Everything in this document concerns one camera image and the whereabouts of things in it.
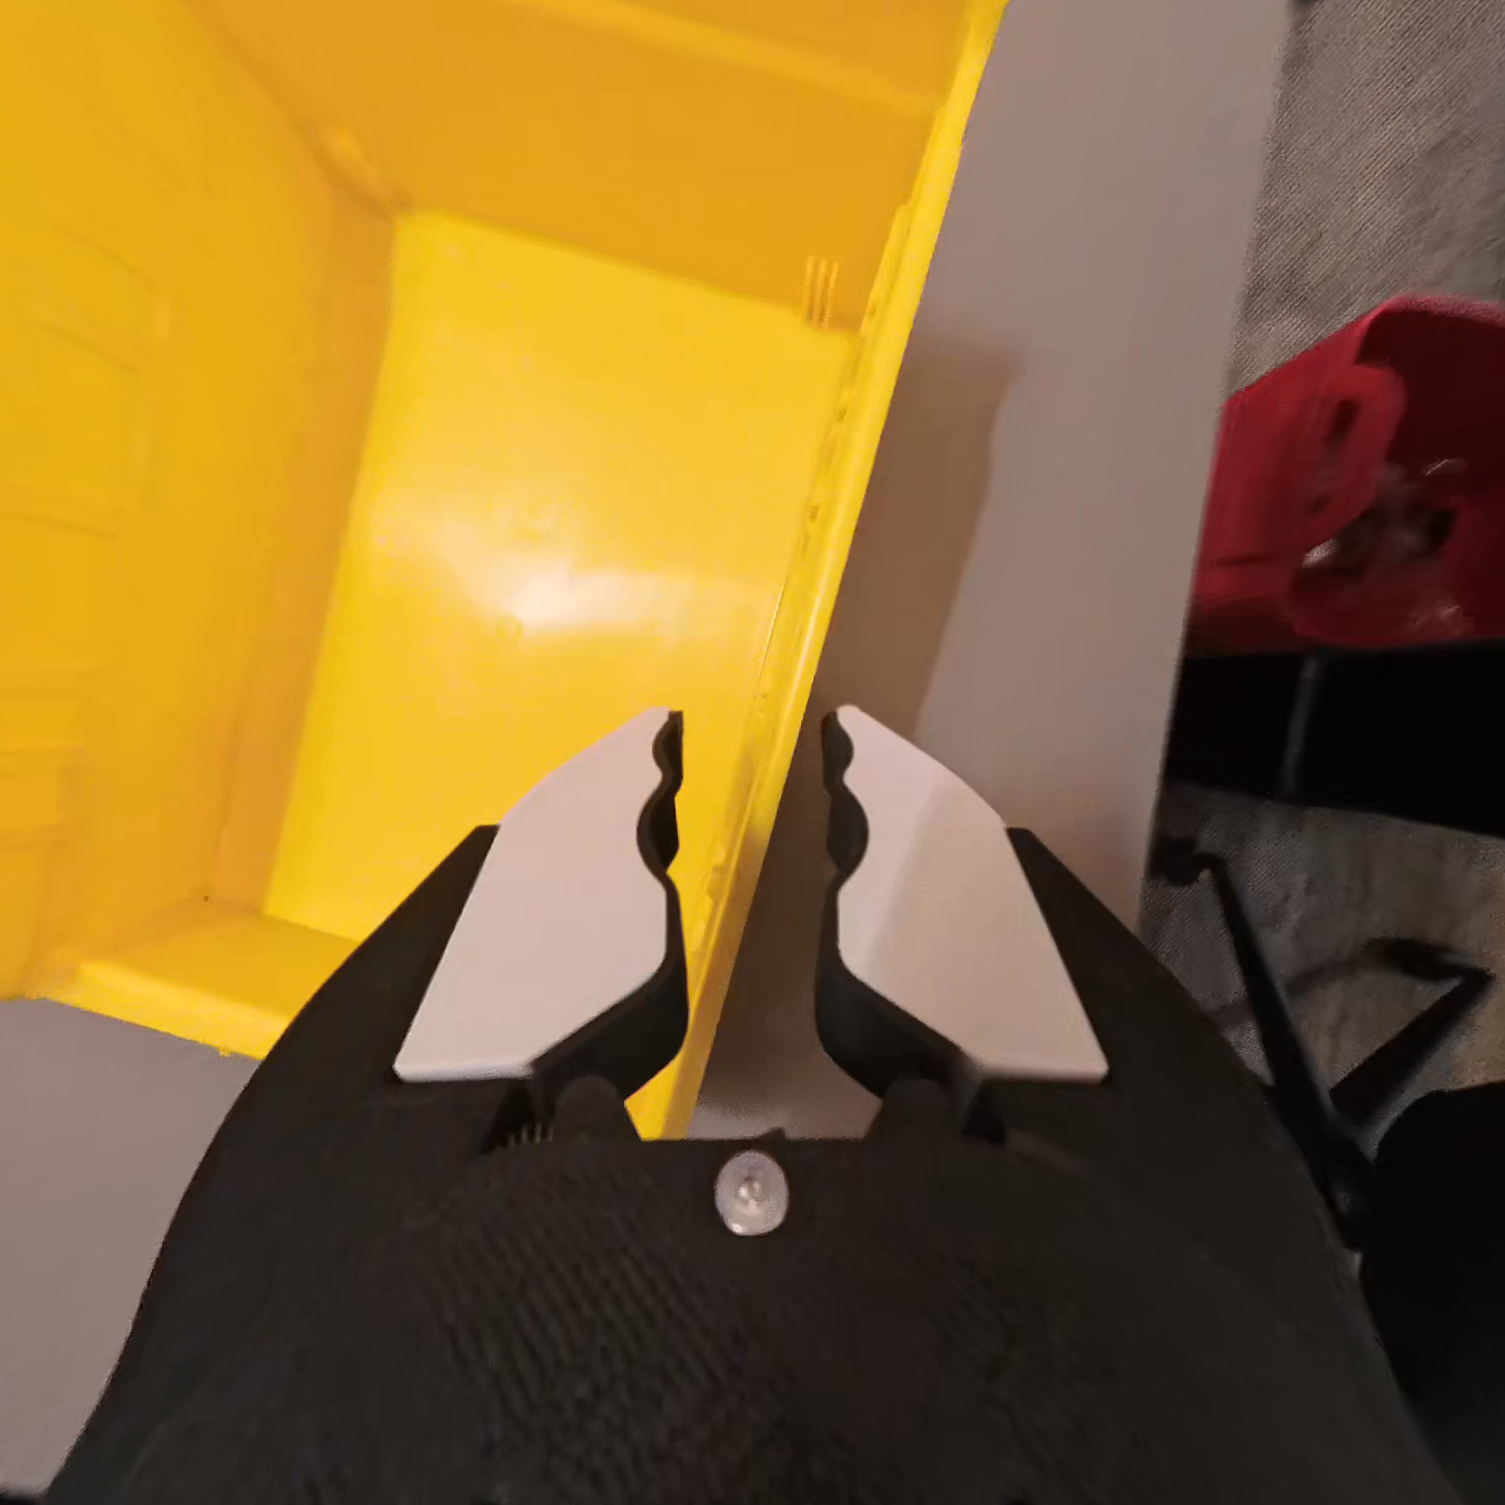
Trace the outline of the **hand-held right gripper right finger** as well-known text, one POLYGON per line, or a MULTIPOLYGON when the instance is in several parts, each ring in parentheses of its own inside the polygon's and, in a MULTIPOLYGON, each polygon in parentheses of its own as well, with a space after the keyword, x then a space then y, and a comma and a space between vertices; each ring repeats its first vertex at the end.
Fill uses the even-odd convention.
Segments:
POLYGON ((856 706, 820 724, 820 780, 828 1059, 874 1099, 926 1081, 958 1106, 991 1082, 1103 1082, 1107 1057, 1005 819, 856 706))

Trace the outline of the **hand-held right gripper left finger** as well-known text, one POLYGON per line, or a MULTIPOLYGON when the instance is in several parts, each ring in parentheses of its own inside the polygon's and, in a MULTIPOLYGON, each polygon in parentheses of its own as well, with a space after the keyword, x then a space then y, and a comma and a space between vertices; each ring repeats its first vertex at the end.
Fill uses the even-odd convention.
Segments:
POLYGON ((392 1063, 405 1086, 586 1081, 629 1102, 688 1032, 677 796, 684 715, 648 708, 496 824, 392 1063))

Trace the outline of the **yellow plastic box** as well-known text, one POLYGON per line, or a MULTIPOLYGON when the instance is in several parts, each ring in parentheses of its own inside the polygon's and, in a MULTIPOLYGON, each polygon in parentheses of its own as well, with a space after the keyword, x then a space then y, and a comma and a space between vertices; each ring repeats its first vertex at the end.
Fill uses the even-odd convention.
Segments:
POLYGON ((3 998, 261 1057, 679 710, 682 1136, 1003 4, 3 4, 3 998))

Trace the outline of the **red plastic box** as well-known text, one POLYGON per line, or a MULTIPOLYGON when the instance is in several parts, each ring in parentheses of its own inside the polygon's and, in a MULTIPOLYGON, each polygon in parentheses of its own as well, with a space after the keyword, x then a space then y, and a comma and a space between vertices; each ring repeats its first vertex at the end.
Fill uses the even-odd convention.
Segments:
POLYGON ((1501 638, 1503 312, 1387 299, 1227 400, 1191 654, 1501 638))

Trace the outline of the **black office chair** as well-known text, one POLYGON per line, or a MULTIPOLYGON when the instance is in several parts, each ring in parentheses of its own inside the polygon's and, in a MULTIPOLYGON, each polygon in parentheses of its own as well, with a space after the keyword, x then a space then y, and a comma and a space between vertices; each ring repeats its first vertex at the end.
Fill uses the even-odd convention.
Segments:
POLYGON ((1344 1240, 1417 1199, 1395 1142, 1483 1075, 1476 1151, 1440 1129, 1428 1183, 1501 1163, 1501 643, 1189 660, 1164 749, 1152 894, 1216 923, 1215 1016, 1254 1050, 1344 1240))

